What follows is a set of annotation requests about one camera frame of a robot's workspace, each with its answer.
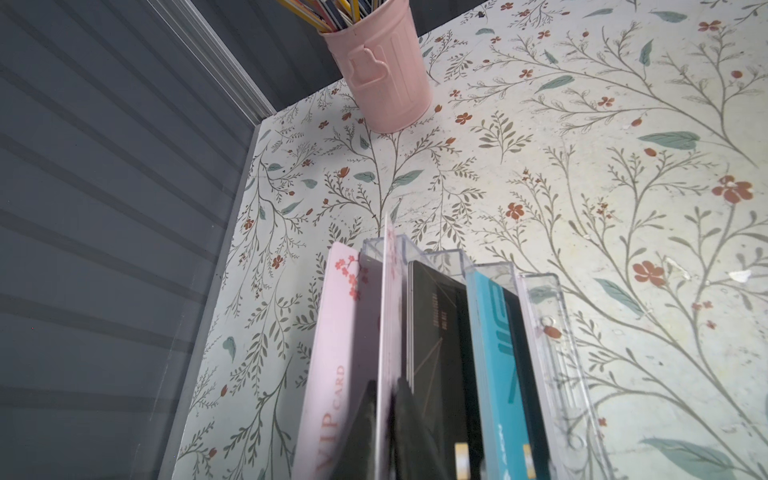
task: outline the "card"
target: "card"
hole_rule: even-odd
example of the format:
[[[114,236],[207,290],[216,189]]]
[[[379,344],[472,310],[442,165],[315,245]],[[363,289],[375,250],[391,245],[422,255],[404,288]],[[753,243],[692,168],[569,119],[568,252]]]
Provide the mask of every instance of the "card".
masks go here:
[[[381,263],[334,243],[328,254],[292,478],[333,472],[366,384],[376,379]]]
[[[406,376],[450,478],[479,478],[477,385],[466,287],[409,263]]]
[[[504,289],[478,272],[466,279],[488,478],[536,478]]]
[[[531,456],[533,457],[536,478],[549,480],[549,444],[547,443],[544,416],[541,413],[541,402],[539,402],[536,388],[531,350],[528,346],[528,337],[525,335],[525,319],[520,307],[520,299],[514,293],[504,289],[504,300],[507,304],[512,351],[515,355],[520,397],[525,411],[528,439],[531,441]]]

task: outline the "pencil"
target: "pencil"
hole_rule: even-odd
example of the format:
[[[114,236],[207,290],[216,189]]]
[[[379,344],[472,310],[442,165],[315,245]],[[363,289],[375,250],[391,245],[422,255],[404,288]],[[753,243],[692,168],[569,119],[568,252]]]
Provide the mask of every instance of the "pencil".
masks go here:
[[[336,28],[343,30],[347,27],[347,22],[344,21],[342,12],[332,3],[331,0],[319,0],[326,8],[326,12],[331,16],[333,22],[336,24]]]
[[[352,21],[357,23],[360,21],[360,3],[359,0],[352,0]]]
[[[327,25],[325,22],[317,18],[315,14],[312,13],[311,10],[309,10],[304,5],[301,5],[300,3],[295,2],[295,0],[277,0],[277,1],[283,7],[288,8],[290,11],[296,14],[297,17],[301,18],[308,24],[312,25],[314,28],[317,28],[322,33],[330,33],[331,31],[333,31],[329,25]]]
[[[349,15],[349,17],[351,18],[352,7],[349,6],[349,2],[347,0],[336,0],[336,1],[339,3],[339,5],[341,5],[341,8],[343,9],[343,11],[345,11],[346,14]]]
[[[344,23],[346,23],[348,27],[351,27],[352,25],[355,24],[355,22],[353,22],[352,19],[346,13],[341,11],[338,11],[338,12],[339,12],[339,17],[341,17],[341,19],[344,21]]]
[[[338,28],[334,28],[335,25],[333,23],[333,20],[331,19],[328,12],[326,12],[323,3],[320,2],[319,0],[310,0],[310,2],[312,2],[312,4],[315,7],[315,10],[317,10],[317,13],[319,13],[320,16],[323,17],[323,20],[326,21],[328,26],[331,27],[332,30],[338,30]]]

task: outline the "floral wallpaper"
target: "floral wallpaper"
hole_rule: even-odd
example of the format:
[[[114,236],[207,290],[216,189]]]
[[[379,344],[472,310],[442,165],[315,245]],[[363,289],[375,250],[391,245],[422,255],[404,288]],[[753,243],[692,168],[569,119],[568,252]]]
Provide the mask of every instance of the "floral wallpaper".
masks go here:
[[[288,478],[328,247],[391,211],[559,275],[609,476],[768,480],[766,16],[490,0],[421,38],[435,100],[404,131],[343,82],[266,120],[174,477]]]

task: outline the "gray wall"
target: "gray wall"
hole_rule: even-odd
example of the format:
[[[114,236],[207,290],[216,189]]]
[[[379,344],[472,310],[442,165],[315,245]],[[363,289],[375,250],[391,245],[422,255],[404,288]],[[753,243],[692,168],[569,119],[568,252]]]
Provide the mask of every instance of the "gray wall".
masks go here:
[[[278,110],[341,78],[325,41],[276,0],[193,0]],[[411,0],[416,32],[472,10],[482,0]]]
[[[154,478],[253,125],[144,0],[0,0],[0,474]]]

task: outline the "pink pencil cup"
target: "pink pencil cup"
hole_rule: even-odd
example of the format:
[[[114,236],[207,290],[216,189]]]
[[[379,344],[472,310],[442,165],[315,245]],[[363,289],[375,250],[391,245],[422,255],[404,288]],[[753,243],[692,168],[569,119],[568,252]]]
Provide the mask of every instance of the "pink pencil cup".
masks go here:
[[[408,0],[387,0],[344,30],[322,34],[368,127],[391,134],[432,103]]]

